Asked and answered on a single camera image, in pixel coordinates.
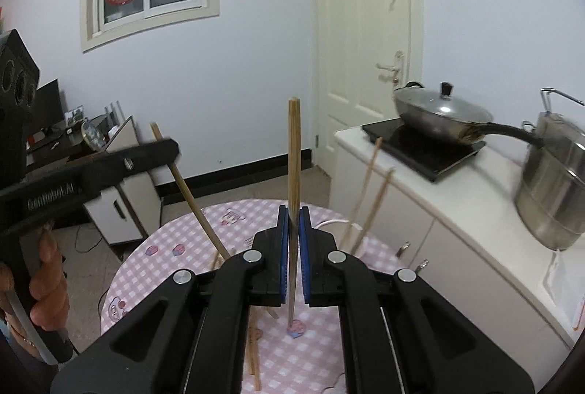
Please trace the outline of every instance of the person's hand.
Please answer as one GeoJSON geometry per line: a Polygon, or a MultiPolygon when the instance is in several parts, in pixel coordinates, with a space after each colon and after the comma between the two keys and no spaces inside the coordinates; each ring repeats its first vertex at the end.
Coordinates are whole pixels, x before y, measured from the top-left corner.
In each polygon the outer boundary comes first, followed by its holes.
{"type": "MultiPolygon", "coordinates": [[[[42,229],[39,240],[41,268],[30,280],[30,294],[37,303],[30,310],[30,319],[45,331],[55,331],[65,327],[69,313],[67,281],[63,275],[63,259],[57,242],[47,229],[42,229]]],[[[12,309],[4,292],[14,288],[10,269],[0,263],[0,308],[7,314],[7,320],[14,330],[25,336],[24,329],[13,316],[12,309]]]]}

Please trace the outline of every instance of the cabinet door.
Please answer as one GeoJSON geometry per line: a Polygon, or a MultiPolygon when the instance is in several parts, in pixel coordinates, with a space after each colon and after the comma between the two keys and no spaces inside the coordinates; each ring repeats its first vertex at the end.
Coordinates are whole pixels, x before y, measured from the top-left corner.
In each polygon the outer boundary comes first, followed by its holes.
{"type": "Polygon", "coordinates": [[[419,276],[522,366],[535,384],[542,386],[555,373],[563,362],[561,338],[507,280],[437,220],[411,268],[425,262],[419,276]],[[556,342],[527,351],[546,330],[556,342]]]}
{"type": "MultiPolygon", "coordinates": [[[[339,148],[329,204],[332,210],[347,218],[351,216],[362,192],[366,169],[366,163],[344,148],[339,148]]],[[[381,175],[373,172],[356,220],[358,224],[364,224],[383,181],[384,178],[381,175]]],[[[372,225],[371,233],[396,252],[408,245],[400,256],[400,259],[408,265],[431,228],[432,221],[431,214],[396,186],[390,185],[372,225]]]]}
{"type": "Polygon", "coordinates": [[[102,191],[100,198],[86,202],[87,212],[110,245],[142,239],[116,188],[102,191]]]}

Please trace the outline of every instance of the white door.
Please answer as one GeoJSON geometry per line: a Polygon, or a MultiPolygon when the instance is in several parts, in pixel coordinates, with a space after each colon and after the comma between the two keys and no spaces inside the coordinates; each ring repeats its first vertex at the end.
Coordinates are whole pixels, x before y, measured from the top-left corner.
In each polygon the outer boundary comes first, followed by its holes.
{"type": "Polygon", "coordinates": [[[317,3],[319,142],[316,161],[332,175],[336,131],[398,116],[393,88],[405,83],[407,78],[411,6],[410,0],[317,0],[317,3]],[[400,70],[391,71],[392,67],[400,70]]]}

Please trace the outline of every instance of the cabinet handle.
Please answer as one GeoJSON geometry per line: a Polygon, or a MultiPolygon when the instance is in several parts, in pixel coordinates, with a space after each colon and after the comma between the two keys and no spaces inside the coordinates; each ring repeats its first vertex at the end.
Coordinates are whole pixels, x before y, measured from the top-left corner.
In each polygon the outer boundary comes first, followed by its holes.
{"type": "Polygon", "coordinates": [[[402,247],[399,248],[399,251],[396,252],[396,258],[400,259],[400,256],[404,254],[404,251],[410,247],[410,242],[406,242],[402,247]]]}
{"type": "Polygon", "coordinates": [[[414,273],[419,273],[423,268],[425,268],[427,265],[429,265],[429,261],[428,260],[423,260],[421,262],[421,264],[414,270],[414,273]]]}
{"type": "Polygon", "coordinates": [[[122,208],[120,207],[120,205],[118,204],[118,201],[113,201],[113,207],[116,210],[116,212],[118,213],[118,215],[126,220],[126,216],[124,215],[124,213],[122,212],[122,208]]]}

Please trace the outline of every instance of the white drawer cabinet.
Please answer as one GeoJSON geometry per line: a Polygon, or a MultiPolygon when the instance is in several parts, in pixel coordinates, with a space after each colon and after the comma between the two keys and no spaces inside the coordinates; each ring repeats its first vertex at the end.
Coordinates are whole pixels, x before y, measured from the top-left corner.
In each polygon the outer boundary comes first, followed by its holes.
{"type": "Polygon", "coordinates": [[[86,209],[108,244],[142,239],[142,234],[116,188],[103,190],[100,198],[86,202],[86,209]]]}
{"type": "MultiPolygon", "coordinates": [[[[112,153],[138,143],[133,119],[129,117],[104,151],[112,153]]],[[[85,206],[110,245],[141,241],[160,226],[160,198],[149,173],[126,178],[85,206]]]]}
{"type": "MultiPolygon", "coordinates": [[[[362,161],[347,151],[339,151],[331,188],[330,208],[349,218],[362,192],[365,175],[366,165],[362,161]]],[[[364,224],[383,180],[384,178],[375,171],[372,173],[362,209],[356,220],[358,224],[364,224]]],[[[408,265],[425,239],[432,221],[431,214],[391,185],[371,232],[395,251],[408,244],[408,248],[400,256],[408,265]]]]}
{"type": "Polygon", "coordinates": [[[435,220],[410,267],[522,366],[540,389],[568,349],[534,308],[486,261],[435,220]]]}

